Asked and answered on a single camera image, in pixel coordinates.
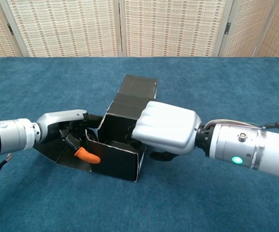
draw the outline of table surface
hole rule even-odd
[[[0,58],[0,120],[104,115],[126,73],[157,78],[159,101],[203,122],[279,121],[279,58],[195,57]],[[279,178],[200,149],[145,157],[136,183],[20,151],[0,172],[0,231],[279,231]]]

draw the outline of orange finger cap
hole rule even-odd
[[[96,156],[92,153],[87,152],[87,150],[85,150],[83,147],[81,147],[77,150],[77,152],[75,153],[75,156],[77,156],[81,160],[83,160],[85,162],[89,162],[89,163],[100,163],[101,162],[101,158],[99,158],[98,156]]]

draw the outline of cardboard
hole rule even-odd
[[[157,79],[125,75],[97,128],[98,141],[87,138],[85,149],[101,158],[99,164],[75,157],[60,138],[34,148],[63,166],[137,181],[146,146],[130,135],[147,103],[156,100],[156,91]]]

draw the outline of blue carpet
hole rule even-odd
[[[279,121],[279,58],[0,58],[0,120],[104,115],[126,73],[159,101],[216,118]],[[279,178],[211,160],[145,157],[137,183],[17,152],[0,172],[0,232],[279,231]]]

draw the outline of green led light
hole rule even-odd
[[[234,156],[232,158],[232,161],[236,164],[242,164],[242,158],[241,157],[238,157],[238,156]]]

